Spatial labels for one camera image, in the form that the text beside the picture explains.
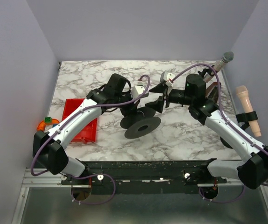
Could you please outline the black filament spool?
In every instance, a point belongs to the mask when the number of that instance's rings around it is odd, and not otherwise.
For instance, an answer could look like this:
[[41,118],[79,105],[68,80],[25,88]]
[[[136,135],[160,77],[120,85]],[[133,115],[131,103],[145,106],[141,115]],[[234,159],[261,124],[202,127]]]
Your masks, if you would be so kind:
[[154,131],[161,124],[161,119],[155,117],[155,113],[149,107],[140,107],[135,114],[124,117],[120,126],[126,129],[125,138],[136,139]]

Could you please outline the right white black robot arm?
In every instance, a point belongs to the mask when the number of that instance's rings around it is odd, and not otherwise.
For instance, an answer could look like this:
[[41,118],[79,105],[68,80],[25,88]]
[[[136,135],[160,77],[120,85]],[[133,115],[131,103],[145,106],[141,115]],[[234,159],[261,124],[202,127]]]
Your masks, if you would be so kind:
[[188,75],[184,90],[170,91],[171,86],[170,81],[163,81],[150,89],[161,96],[146,106],[159,113],[170,103],[188,106],[194,119],[216,132],[241,157],[241,161],[212,160],[206,167],[210,175],[240,180],[250,189],[262,185],[268,179],[268,145],[248,135],[206,98],[206,83],[201,75]]

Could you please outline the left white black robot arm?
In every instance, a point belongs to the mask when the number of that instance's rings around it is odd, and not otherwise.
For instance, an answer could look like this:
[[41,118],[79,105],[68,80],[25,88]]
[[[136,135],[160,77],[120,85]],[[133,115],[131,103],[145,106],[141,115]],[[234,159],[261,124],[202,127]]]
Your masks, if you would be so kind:
[[39,173],[34,172],[34,165],[38,162],[54,175],[64,173],[80,177],[86,169],[85,165],[67,156],[65,148],[87,124],[108,109],[134,106],[144,94],[145,88],[134,86],[124,91],[128,83],[129,80],[119,74],[111,75],[106,84],[91,90],[80,106],[61,123],[47,133],[37,131],[33,142],[31,174],[39,176]]

